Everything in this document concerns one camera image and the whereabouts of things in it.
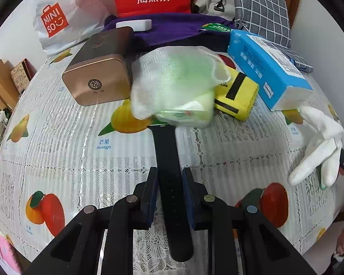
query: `yellow adidas item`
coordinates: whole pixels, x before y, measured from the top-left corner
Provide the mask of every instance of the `yellow adidas item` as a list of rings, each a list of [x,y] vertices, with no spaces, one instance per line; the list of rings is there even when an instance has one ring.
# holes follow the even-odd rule
[[[228,69],[231,79],[215,87],[214,107],[244,121],[259,92],[259,85],[244,73]]]

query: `blue box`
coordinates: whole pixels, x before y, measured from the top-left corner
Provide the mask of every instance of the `blue box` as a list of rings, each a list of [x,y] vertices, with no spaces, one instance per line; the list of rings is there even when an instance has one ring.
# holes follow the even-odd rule
[[[259,35],[231,30],[228,54],[259,84],[259,94],[272,111],[296,109],[312,94],[301,72],[272,42]]]

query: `table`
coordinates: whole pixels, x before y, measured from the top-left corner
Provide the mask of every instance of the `table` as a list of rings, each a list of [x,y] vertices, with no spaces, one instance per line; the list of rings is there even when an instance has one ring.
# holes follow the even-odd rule
[[[28,219],[26,204],[34,192],[55,194],[67,223],[86,205],[106,207],[131,194],[147,179],[149,168],[157,166],[149,129],[98,136],[123,101],[82,107],[65,87],[61,75],[81,46],[40,68],[13,112],[0,149],[0,230],[29,260],[53,238],[45,223]],[[305,78],[314,89],[305,104],[332,116],[322,90],[310,75]],[[14,142],[18,134],[12,130],[23,118],[28,134],[22,132]],[[191,167],[195,180],[228,205],[253,188],[281,183],[288,193],[289,218],[280,231],[300,253],[315,243],[344,203],[344,176],[326,190],[319,188],[317,170],[295,187],[287,182],[312,136],[306,123],[287,125],[283,113],[270,112],[260,96],[245,122],[216,110],[207,128],[176,129],[181,167]],[[134,231],[134,273],[186,274],[189,269],[206,274],[206,232],[192,235],[193,258],[172,260],[158,197],[151,229]]]

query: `white glove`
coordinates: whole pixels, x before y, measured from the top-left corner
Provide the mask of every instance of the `white glove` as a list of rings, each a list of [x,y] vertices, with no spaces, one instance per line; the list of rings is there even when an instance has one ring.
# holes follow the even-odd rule
[[[321,186],[330,187],[338,176],[340,151],[343,146],[340,138],[344,129],[316,108],[302,105],[298,111],[317,132],[310,140],[304,158],[289,175],[288,182],[290,185],[302,182],[322,164]]]

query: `purple fabric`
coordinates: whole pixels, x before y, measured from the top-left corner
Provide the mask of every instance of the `purple fabric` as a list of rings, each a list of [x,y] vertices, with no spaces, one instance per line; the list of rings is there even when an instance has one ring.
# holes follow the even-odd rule
[[[109,16],[105,20],[105,28],[110,30],[116,28],[116,23],[128,20],[147,20],[151,19],[152,27],[145,32],[135,32],[134,36],[142,39],[149,46],[162,45],[180,39],[185,39],[200,34],[212,35],[229,40],[229,32],[200,30],[207,23],[219,23],[230,28],[235,28],[232,21],[228,21],[219,16],[210,16],[193,13],[159,13],[144,14],[131,17],[117,18]]]

